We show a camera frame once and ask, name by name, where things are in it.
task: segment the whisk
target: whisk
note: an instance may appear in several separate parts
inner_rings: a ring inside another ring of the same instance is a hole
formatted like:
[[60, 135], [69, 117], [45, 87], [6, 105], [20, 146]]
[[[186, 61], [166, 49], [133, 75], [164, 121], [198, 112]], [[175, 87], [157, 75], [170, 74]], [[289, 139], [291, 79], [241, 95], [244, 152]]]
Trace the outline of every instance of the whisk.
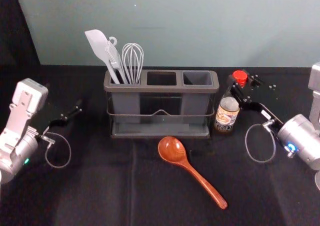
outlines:
[[137, 43], [127, 43], [122, 48], [122, 63], [129, 84], [139, 84], [144, 64], [144, 50]]

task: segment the bottle label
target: bottle label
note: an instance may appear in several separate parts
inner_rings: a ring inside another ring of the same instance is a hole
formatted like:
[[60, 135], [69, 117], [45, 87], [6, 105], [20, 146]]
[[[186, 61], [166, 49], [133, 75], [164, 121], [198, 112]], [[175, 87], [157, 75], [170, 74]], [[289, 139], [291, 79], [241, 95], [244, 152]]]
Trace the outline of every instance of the bottle label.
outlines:
[[240, 109], [233, 112], [228, 111], [219, 105], [215, 116], [214, 126], [220, 131], [230, 131], [237, 119], [239, 111]]

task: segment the gray plastic container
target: gray plastic container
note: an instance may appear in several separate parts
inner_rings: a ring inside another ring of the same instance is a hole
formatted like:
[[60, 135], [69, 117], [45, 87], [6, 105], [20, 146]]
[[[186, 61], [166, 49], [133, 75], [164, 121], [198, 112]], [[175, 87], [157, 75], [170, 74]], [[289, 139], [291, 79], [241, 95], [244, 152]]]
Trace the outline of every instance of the gray plastic container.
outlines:
[[115, 84], [107, 71], [103, 85], [113, 137], [210, 136], [214, 71], [143, 69], [140, 84]]

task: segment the wooden spoon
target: wooden spoon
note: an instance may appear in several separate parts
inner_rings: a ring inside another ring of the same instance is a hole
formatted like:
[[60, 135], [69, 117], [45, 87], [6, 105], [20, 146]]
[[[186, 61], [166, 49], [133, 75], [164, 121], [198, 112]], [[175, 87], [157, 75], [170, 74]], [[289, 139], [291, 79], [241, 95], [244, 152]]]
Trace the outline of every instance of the wooden spoon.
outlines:
[[178, 165], [191, 173], [221, 209], [227, 208], [228, 204], [220, 193], [190, 165], [185, 147], [178, 139], [171, 136], [164, 137], [158, 143], [158, 152], [164, 161]]

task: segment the white spatula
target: white spatula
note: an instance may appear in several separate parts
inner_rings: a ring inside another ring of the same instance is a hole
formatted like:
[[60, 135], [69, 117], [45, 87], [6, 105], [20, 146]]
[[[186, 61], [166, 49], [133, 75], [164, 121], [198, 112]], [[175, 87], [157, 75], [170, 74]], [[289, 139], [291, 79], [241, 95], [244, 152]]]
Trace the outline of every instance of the white spatula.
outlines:
[[84, 33], [90, 43], [90, 46], [91, 46], [95, 56], [97, 56], [100, 60], [102, 60], [105, 63], [114, 83], [120, 84], [120, 82], [117, 78], [117, 75], [116, 75], [113, 67], [110, 64], [110, 57], [106, 53], [106, 45], [108, 43], [108, 40], [107, 40], [106, 36], [104, 35], [104, 33], [98, 29], [85, 31]]

